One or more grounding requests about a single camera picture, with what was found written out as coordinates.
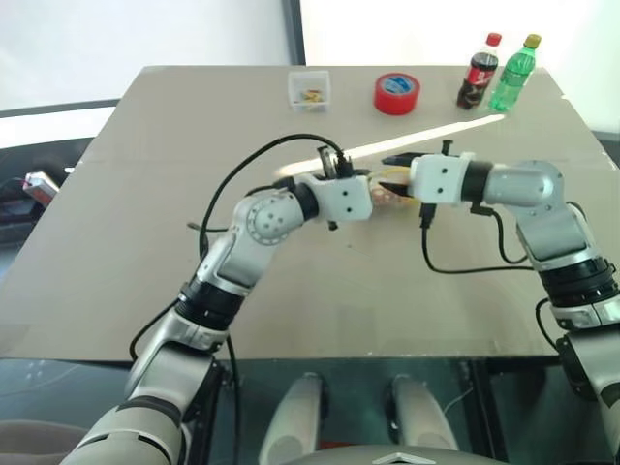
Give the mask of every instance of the green plastic bottle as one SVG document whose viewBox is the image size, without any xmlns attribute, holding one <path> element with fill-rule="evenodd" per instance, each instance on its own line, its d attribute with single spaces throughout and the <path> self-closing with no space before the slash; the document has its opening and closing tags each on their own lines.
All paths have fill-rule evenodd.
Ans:
<svg viewBox="0 0 620 465">
<path fill-rule="evenodd" d="M 508 111 L 516 103 L 516 99 L 525 82 L 536 66 L 535 52 L 541 43 L 541 36 L 530 34 L 523 43 L 523 48 L 511 56 L 506 68 L 495 87 L 489 107 L 498 111 Z"/>
</svg>

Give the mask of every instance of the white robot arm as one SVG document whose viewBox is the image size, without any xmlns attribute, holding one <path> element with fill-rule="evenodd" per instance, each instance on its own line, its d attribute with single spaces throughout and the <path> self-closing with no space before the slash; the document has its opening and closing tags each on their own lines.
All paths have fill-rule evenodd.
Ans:
<svg viewBox="0 0 620 465">
<path fill-rule="evenodd" d="M 339 175 L 336 169 L 333 175 Z M 213 354 L 278 245 L 306 221 L 333 226 L 372 213 L 368 179 L 352 170 L 327 179 L 301 174 L 289 184 L 239 202 L 228 231 L 181 288 L 134 364 L 127 401 L 107 412 L 63 465 L 184 462 L 191 438 L 181 426 L 209 385 Z"/>
<path fill-rule="evenodd" d="M 388 157 L 410 166 L 407 185 L 384 184 L 427 204 L 501 204 L 551 303 L 567 330 L 555 346 L 581 396 L 599 401 L 607 440 L 620 460 L 620 290 L 615 266 L 599 251 L 583 213 L 564 200 L 564 177 L 553 165 L 527 161 L 509 167 L 468 157 L 427 154 Z M 422 219 L 422 227 L 430 226 Z"/>
</svg>

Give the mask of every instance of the white wall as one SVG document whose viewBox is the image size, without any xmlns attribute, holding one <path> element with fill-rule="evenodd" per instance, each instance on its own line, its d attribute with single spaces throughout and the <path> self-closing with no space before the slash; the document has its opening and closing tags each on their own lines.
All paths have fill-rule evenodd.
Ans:
<svg viewBox="0 0 620 465">
<path fill-rule="evenodd" d="M 581 117 L 620 132 L 619 0 L 302 0 L 301 13 L 308 65 L 465 65 L 491 31 L 504 63 L 539 33 L 539 65 Z"/>
<path fill-rule="evenodd" d="M 0 0 L 0 110 L 119 98 L 147 65 L 289 62 L 281 0 Z"/>
</svg>

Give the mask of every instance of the beige table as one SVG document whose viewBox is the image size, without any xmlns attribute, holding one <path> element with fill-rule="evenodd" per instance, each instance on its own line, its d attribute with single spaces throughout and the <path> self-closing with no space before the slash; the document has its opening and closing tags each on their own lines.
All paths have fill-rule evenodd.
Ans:
<svg viewBox="0 0 620 465">
<path fill-rule="evenodd" d="M 6 276 L 0 355 L 128 358 L 133 334 L 174 298 L 198 262 L 197 234 L 185 223 L 199 222 L 220 180 L 272 139 L 312 132 L 351 148 L 489 114 L 455 107 L 460 67 L 330 68 L 329 112 L 295 113 L 287 104 L 289 70 L 144 70 Z M 373 82 L 390 71 L 420 80 L 415 112 L 393 117 L 373 108 Z M 451 134 L 453 151 L 495 162 L 556 162 L 567 199 L 582 204 L 601 247 L 620 263 L 617 171 L 561 97 L 551 77 L 538 72 L 506 118 Z M 226 225 L 244 192 L 284 165 L 315 157 L 316 146 L 294 142 L 263 156 L 227 189 L 211 226 Z M 392 152 L 440 146 L 441 137 Z M 376 168 L 386 155 L 356 164 Z M 232 326 L 239 356 L 548 353 L 534 319 L 543 296 L 538 277 L 430 272 L 417 215 L 414 207 L 388 208 L 337 232 L 313 223 L 294 233 Z M 500 263 L 493 221 L 464 208 L 440 209 L 430 247 L 443 267 Z M 521 253 L 513 234 L 509 251 Z M 545 321 L 559 333 L 548 315 Z"/>
</svg>

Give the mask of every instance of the coca-cola bottle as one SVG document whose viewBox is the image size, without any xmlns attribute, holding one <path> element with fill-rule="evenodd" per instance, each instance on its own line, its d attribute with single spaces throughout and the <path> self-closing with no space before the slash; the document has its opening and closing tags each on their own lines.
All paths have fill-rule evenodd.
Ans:
<svg viewBox="0 0 620 465">
<path fill-rule="evenodd" d="M 471 66 L 456 98 L 456 104 L 462 109 L 473 109 L 482 101 L 484 91 L 497 69 L 498 59 L 495 50 L 501 40 L 501 34 L 491 32 L 486 37 L 486 47 L 472 57 Z"/>
</svg>

